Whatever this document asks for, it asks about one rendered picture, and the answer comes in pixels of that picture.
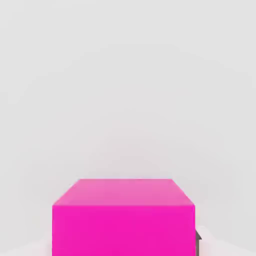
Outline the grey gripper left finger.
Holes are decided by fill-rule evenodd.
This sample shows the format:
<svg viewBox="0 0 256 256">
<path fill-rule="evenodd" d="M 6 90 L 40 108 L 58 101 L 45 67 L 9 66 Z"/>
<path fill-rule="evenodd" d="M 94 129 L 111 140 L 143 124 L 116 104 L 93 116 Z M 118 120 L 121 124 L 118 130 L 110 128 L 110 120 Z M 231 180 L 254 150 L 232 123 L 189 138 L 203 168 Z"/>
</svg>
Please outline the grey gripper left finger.
<svg viewBox="0 0 256 256">
<path fill-rule="evenodd" d="M 52 256 L 52 236 L 47 234 L 22 246 L 19 256 Z"/>
</svg>

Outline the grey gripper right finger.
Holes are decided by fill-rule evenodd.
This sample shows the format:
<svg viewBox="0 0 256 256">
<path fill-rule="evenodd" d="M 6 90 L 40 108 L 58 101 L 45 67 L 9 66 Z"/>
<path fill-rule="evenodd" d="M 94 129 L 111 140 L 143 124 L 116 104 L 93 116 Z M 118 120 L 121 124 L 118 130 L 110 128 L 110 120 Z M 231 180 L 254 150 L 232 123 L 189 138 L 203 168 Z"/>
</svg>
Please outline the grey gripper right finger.
<svg viewBox="0 0 256 256">
<path fill-rule="evenodd" d="M 205 226 L 197 226 L 201 236 L 199 256 L 243 256 L 243 250 L 237 246 L 215 238 Z"/>
</svg>

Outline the small magenta cube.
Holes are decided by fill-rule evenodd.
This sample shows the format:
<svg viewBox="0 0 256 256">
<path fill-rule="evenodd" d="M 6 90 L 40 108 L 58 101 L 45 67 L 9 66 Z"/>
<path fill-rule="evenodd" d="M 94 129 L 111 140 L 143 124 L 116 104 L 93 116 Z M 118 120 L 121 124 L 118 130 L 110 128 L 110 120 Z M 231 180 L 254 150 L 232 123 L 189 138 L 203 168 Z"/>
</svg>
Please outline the small magenta cube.
<svg viewBox="0 0 256 256">
<path fill-rule="evenodd" d="M 80 179 L 52 206 L 52 256 L 196 256 L 195 213 L 171 179 Z"/>
</svg>

